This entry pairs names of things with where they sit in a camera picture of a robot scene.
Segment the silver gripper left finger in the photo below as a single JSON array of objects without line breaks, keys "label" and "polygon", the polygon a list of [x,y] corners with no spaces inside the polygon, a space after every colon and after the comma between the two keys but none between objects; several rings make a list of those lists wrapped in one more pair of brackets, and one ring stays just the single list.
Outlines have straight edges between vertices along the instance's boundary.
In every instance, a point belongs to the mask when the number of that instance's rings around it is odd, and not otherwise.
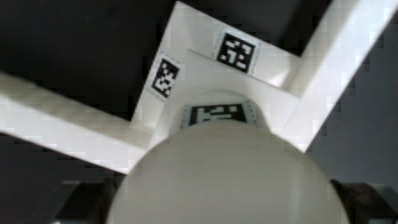
[{"label": "silver gripper left finger", "polygon": [[52,194],[41,224],[105,224],[119,181],[68,180]]}]

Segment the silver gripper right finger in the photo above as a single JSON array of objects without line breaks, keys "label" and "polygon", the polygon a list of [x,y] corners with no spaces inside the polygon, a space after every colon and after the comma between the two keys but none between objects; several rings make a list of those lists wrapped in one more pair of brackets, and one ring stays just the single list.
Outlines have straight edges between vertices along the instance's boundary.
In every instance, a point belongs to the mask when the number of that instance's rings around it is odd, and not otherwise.
[{"label": "silver gripper right finger", "polygon": [[398,224],[398,192],[375,183],[331,181],[350,224]]}]

